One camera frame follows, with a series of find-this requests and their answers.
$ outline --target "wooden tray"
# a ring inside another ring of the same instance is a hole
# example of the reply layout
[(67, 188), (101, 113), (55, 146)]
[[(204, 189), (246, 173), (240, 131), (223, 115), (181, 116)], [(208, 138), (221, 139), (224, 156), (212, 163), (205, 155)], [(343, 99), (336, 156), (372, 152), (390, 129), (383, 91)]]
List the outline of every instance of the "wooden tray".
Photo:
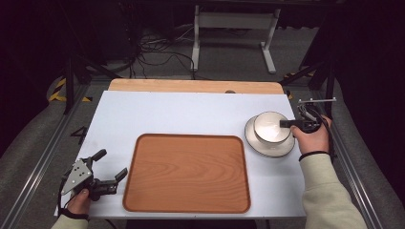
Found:
[(141, 135), (123, 205), (131, 212), (246, 212), (243, 142), (230, 135)]

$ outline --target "black cable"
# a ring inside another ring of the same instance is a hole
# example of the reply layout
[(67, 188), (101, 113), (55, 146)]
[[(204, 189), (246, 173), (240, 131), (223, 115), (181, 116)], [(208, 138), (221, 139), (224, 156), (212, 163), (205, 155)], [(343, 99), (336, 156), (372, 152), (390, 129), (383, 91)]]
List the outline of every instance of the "black cable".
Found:
[(140, 60), (139, 58), (138, 58), (138, 61), (139, 61), (139, 64), (140, 64), (140, 62), (141, 63), (143, 63), (143, 64), (146, 64), (146, 65), (150, 65), (150, 66), (160, 66), (160, 65), (164, 65), (164, 64), (166, 64), (173, 56), (174, 57), (176, 57), (176, 58), (178, 58), (178, 60), (181, 62), (181, 64), (188, 70), (188, 68), (182, 63), (182, 61), (179, 59), (179, 57), (177, 56), (177, 55), (181, 55), (181, 56), (183, 56), (183, 57), (185, 57), (185, 58), (187, 58), (187, 59), (189, 59), (190, 61), (191, 61), (191, 65), (192, 65), (192, 70), (191, 70), (191, 73), (192, 73), (192, 78), (195, 80), (196, 79), (196, 77), (195, 77), (195, 71), (194, 71), (194, 61), (193, 61), (193, 59), (192, 58), (190, 58), (189, 56), (187, 56), (187, 55), (185, 55), (185, 54), (182, 54), (182, 53), (179, 53), (179, 52), (155, 52), (155, 51), (150, 51), (151, 53), (169, 53), (169, 54), (172, 54), (172, 55), (170, 55), (169, 56), (169, 58), (167, 58), (165, 61), (163, 61), (162, 63), (159, 63), (159, 64), (151, 64), (151, 63), (147, 63), (147, 62), (145, 62), (145, 61), (142, 61), (142, 60)]

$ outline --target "metal frame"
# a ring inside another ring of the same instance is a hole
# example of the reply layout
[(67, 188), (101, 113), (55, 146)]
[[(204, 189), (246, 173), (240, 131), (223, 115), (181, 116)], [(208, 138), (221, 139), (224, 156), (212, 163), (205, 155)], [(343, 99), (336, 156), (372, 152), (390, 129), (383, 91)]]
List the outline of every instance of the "metal frame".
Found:
[(200, 28), (236, 28), (236, 29), (254, 29), (268, 30), (266, 42), (261, 42), (261, 49), (265, 57), (269, 73), (276, 73), (273, 60), (268, 50), (280, 10), (274, 13), (231, 13), (231, 12), (200, 12), (200, 7), (196, 6), (194, 14), (194, 45), (191, 70), (196, 71), (199, 68), (200, 56)]

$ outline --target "white table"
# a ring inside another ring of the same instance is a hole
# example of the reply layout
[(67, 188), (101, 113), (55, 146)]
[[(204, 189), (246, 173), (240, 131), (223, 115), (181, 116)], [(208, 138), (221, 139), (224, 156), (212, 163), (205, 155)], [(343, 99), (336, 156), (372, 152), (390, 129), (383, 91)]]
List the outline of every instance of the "white table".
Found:
[(94, 163), (95, 177), (112, 179), (130, 168), (138, 136), (145, 133), (236, 135), (245, 145), (251, 207), (244, 214), (182, 214), (127, 212), (122, 206), (126, 178), (116, 195), (93, 202), (91, 218), (101, 219), (263, 219), (302, 217), (304, 179), (298, 145), (286, 156), (273, 158), (255, 152), (245, 140), (245, 124), (254, 115), (273, 111), (293, 119), (284, 94), (104, 92), (78, 154), (107, 155)]

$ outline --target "human hand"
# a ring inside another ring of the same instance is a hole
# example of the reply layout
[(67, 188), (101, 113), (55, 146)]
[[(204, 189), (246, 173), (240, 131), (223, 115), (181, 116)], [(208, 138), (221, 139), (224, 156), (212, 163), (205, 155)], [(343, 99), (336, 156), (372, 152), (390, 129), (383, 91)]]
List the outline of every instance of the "human hand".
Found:
[[(331, 120), (322, 115), (327, 121), (328, 125), (331, 125)], [(321, 125), (318, 131), (306, 134), (302, 132), (298, 127), (290, 127), (292, 134), (297, 138), (300, 147), (301, 154), (314, 152), (314, 151), (325, 151), (329, 152), (329, 134), (325, 125)]]
[(90, 209), (90, 199), (88, 189), (82, 189), (80, 193), (74, 196), (72, 200), (68, 203), (68, 210), (73, 214), (89, 215), (89, 209)]

